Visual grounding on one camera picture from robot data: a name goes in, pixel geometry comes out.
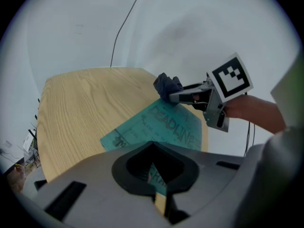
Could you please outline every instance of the light wood tabletop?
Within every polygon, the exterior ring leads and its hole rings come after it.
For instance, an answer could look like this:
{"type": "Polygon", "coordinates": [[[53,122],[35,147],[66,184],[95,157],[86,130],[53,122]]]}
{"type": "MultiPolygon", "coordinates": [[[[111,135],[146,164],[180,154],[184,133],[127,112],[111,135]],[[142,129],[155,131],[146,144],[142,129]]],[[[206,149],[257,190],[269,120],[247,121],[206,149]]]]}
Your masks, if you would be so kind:
{"type": "MultiPolygon", "coordinates": [[[[47,181],[81,160],[105,151],[100,139],[159,99],[156,77],[140,68],[93,68],[46,81],[38,110],[38,148],[47,181]]],[[[202,150],[208,127],[202,111],[202,150]]]]}

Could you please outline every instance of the black strip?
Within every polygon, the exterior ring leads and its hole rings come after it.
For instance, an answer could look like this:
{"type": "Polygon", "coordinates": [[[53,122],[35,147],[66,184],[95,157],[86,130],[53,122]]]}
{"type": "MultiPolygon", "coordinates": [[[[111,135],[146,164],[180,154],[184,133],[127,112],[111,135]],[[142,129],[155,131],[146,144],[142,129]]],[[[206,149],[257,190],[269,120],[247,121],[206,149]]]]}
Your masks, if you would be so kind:
{"type": "Polygon", "coordinates": [[[33,138],[36,139],[36,141],[37,141],[37,138],[36,138],[36,136],[32,133],[32,131],[31,131],[30,129],[29,129],[28,131],[29,131],[30,135],[32,135],[33,138]]]}
{"type": "Polygon", "coordinates": [[[47,183],[47,180],[37,180],[36,182],[34,182],[34,186],[35,186],[36,190],[38,191],[46,183],[47,183]]]}
{"type": "Polygon", "coordinates": [[[235,163],[230,163],[230,162],[226,162],[226,161],[218,161],[217,165],[222,166],[222,167],[226,167],[229,169],[233,169],[233,170],[238,170],[240,165],[239,164],[235,164],[235,163]]]}
{"type": "Polygon", "coordinates": [[[224,120],[225,120],[225,114],[223,112],[220,112],[218,115],[218,123],[217,123],[217,127],[222,127],[224,120]]]}
{"type": "Polygon", "coordinates": [[[77,181],[72,182],[60,195],[53,201],[45,212],[52,217],[62,220],[71,209],[77,198],[85,189],[86,184],[77,181]]]}

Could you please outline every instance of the white wall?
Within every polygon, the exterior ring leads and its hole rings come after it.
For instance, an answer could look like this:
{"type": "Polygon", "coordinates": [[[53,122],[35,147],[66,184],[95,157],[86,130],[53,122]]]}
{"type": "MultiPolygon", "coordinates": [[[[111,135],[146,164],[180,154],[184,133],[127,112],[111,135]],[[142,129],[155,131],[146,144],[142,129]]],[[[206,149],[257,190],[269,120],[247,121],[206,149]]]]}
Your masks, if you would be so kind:
{"type": "Polygon", "coordinates": [[[10,23],[0,44],[0,148],[13,162],[0,156],[0,170],[5,172],[23,157],[23,140],[36,125],[39,92],[29,65],[27,49],[27,8],[20,9],[10,23]],[[4,147],[5,141],[12,144],[4,147]]]}
{"type": "MultiPolygon", "coordinates": [[[[109,67],[115,36],[134,0],[31,0],[28,53],[39,92],[47,78],[109,67]]],[[[122,65],[127,22],[117,40],[113,66],[122,65]]]]}
{"type": "MultiPolygon", "coordinates": [[[[208,68],[238,52],[254,84],[249,94],[273,101],[270,91],[300,47],[274,0],[142,1],[126,66],[178,76],[187,85],[201,82],[208,68]]],[[[270,136],[257,127],[255,143],[270,136]]],[[[243,155],[246,138],[247,122],[232,119],[229,133],[209,129],[209,150],[243,155]]]]}

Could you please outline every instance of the human arm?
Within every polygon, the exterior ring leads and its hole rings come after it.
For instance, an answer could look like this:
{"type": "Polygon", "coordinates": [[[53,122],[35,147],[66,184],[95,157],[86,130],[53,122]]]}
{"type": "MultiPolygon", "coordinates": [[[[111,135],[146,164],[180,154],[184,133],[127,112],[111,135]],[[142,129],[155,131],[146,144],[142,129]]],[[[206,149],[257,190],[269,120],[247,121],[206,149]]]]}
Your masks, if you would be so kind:
{"type": "Polygon", "coordinates": [[[249,121],[271,133],[277,133],[286,127],[276,104],[251,95],[241,95],[227,102],[226,117],[249,121]]]}

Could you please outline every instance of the teal paper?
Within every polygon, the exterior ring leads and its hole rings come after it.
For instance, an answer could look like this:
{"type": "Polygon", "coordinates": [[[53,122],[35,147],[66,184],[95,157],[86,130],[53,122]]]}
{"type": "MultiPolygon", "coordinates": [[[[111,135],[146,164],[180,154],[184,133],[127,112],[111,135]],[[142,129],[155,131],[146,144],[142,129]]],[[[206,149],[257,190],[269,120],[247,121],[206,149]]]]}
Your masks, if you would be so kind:
{"type": "MultiPolygon", "coordinates": [[[[201,120],[181,104],[159,99],[104,136],[100,142],[107,151],[130,144],[158,141],[201,150],[201,120]]],[[[148,182],[165,195],[166,184],[154,164],[148,182]]]]}

